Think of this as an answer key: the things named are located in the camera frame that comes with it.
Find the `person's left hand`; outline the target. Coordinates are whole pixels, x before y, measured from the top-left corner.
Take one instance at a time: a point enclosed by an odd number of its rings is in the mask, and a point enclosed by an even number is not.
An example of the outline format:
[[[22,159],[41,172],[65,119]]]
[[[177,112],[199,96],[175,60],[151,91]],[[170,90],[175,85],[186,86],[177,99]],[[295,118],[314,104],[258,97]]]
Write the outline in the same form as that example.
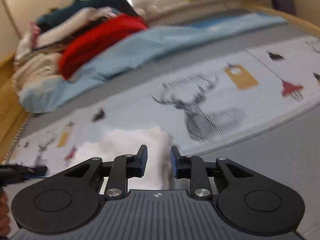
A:
[[[10,218],[8,216],[9,206],[7,195],[4,191],[1,191],[0,198],[0,237],[1,239],[6,239],[7,235],[10,233]]]

